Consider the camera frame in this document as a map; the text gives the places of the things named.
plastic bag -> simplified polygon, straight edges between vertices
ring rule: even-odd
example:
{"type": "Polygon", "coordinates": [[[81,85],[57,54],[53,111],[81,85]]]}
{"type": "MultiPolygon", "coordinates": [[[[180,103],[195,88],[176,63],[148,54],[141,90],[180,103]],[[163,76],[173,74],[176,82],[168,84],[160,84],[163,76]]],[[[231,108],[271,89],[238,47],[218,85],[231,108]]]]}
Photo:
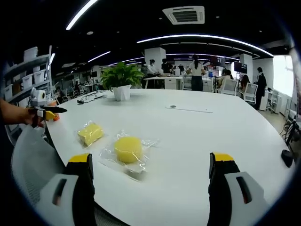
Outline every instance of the plastic bag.
{"type": "Polygon", "coordinates": [[[151,146],[158,143],[157,140],[146,140],[131,136],[120,131],[113,142],[100,151],[102,164],[114,168],[113,163],[117,163],[131,172],[141,172],[145,170],[151,146]]]}
{"type": "Polygon", "coordinates": [[[92,121],[87,122],[77,131],[77,137],[83,147],[89,147],[103,136],[103,129],[92,121]]]}

window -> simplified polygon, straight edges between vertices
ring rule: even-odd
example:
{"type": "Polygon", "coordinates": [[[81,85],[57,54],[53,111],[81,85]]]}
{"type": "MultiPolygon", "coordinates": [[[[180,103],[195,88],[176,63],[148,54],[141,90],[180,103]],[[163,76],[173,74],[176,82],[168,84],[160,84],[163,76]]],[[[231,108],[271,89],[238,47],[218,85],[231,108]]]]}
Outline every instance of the window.
{"type": "Polygon", "coordinates": [[[293,62],[291,56],[274,56],[274,89],[292,97],[293,62]]]}

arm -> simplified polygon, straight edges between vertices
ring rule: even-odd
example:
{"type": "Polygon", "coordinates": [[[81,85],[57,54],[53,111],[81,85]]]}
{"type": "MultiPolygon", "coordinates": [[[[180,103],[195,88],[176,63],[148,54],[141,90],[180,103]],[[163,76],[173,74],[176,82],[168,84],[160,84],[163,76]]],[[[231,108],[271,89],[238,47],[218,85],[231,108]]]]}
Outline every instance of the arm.
{"type": "Polygon", "coordinates": [[[32,124],[34,114],[29,114],[28,108],[22,108],[11,105],[3,99],[0,99],[0,109],[5,124],[32,124]]]}

white shirt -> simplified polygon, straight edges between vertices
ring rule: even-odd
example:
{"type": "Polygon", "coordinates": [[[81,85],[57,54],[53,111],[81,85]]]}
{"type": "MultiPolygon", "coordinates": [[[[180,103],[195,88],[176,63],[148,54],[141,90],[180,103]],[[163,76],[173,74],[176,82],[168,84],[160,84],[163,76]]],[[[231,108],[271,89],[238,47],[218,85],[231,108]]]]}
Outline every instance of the white shirt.
{"type": "Polygon", "coordinates": [[[158,69],[155,67],[155,65],[148,65],[148,74],[157,74],[158,69]]]}
{"type": "Polygon", "coordinates": [[[192,62],[189,65],[189,68],[191,69],[191,74],[193,76],[202,76],[202,69],[204,69],[204,66],[199,62],[198,63],[198,68],[195,68],[194,62],[192,62]]]}

black pants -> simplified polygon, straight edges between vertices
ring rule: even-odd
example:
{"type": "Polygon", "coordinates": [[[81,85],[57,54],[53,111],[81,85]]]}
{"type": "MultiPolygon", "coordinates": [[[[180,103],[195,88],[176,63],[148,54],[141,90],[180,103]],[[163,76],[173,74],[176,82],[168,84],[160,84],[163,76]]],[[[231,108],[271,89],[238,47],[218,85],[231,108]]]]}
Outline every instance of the black pants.
{"type": "Polygon", "coordinates": [[[258,110],[260,108],[260,104],[261,104],[261,95],[256,95],[256,104],[255,104],[255,109],[258,110]]]}
{"type": "Polygon", "coordinates": [[[191,78],[191,89],[193,91],[203,91],[202,76],[192,76],[192,78],[191,78]]]}

